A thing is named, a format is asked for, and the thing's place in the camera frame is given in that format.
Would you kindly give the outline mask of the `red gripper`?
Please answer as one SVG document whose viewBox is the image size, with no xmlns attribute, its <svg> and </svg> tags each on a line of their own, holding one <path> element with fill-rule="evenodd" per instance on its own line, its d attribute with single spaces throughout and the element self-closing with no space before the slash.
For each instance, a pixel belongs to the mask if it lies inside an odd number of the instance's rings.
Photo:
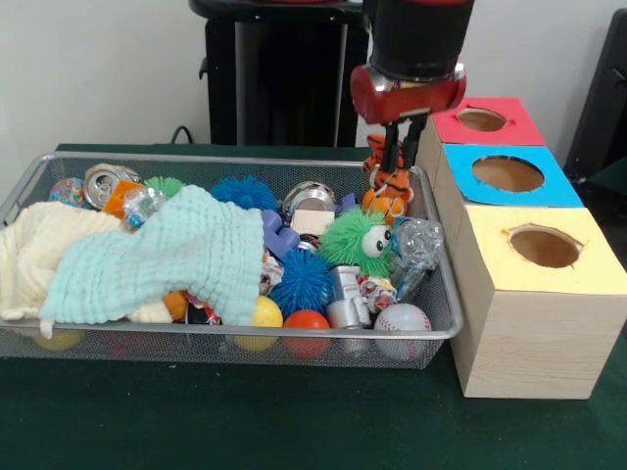
<svg viewBox="0 0 627 470">
<path fill-rule="evenodd" d="M 449 77 L 430 81 L 389 78 L 371 66 L 358 66 L 351 73 L 351 96 L 356 113 L 368 124 L 386 124 L 382 169 L 396 171 L 402 157 L 399 125 L 410 119 L 404 139 L 404 166 L 413 166 L 426 115 L 456 108 L 466 89 L 465 68 L 457 63 Z"/>
</svg>

